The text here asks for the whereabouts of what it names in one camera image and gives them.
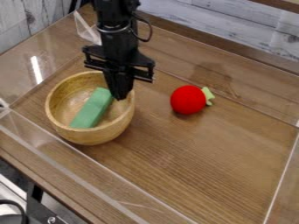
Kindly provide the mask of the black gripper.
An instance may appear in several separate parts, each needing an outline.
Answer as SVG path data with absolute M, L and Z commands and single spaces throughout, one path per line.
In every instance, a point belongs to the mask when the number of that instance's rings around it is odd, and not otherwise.
M 154 61 L 137 50 L 114 58 L 105 55 L 100 45 L 85 45 L 81 51 L 85 54 L 85 67 L 102 71 L 109 92 L 116 99 L 124 100 L 126 98 L 133 88 L 134 79 L 145 82 L 153 81 Z M 129 73 L 120 73 L 116 80 L 110 70 L 113 72 L 117 70 L 128 71 L 133 76 Z

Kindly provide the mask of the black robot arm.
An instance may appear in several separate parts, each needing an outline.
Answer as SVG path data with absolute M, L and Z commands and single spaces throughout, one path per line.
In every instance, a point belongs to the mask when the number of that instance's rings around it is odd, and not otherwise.
M 134 80 L 152 82 L 154 61 L 138 51 L 138 42 L 150 40 L 153 29 L 137 15 L 138 0 L 92 0 L 97 14 L 101 45 L 82 47 L 85 67 L 104 74 L 108 90 L 116 100 L 124 100 Z

